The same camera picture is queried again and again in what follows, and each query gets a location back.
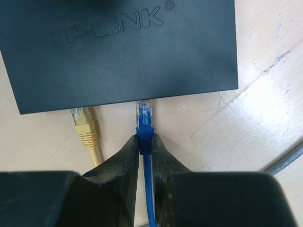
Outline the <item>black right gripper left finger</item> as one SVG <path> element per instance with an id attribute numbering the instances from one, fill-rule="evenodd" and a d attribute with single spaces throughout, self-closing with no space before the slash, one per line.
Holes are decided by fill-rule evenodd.
<path id="1" fill-rule="evenodd" d="M 72 171 L 2 172 L 3 227 L 132 227 L 139 142 L 133 135 L 83 175 Z"/>

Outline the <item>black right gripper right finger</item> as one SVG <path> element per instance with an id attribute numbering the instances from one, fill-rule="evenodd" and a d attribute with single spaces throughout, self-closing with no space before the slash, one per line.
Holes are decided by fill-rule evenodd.
<path id="1" fill-rule="evenodd" d="M 295 227 L 278 181 L 263 172 L 193 172 L 152 138 L 156 220 L 161 227 Z"/>

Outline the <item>black network switch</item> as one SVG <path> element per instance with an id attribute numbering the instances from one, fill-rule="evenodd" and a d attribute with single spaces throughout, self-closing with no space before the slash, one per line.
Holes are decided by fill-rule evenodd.
<path id="1" fill-rule="evenodd" d="M 21 114 L 238 88 L 232 0 L 3 0 Z"/>

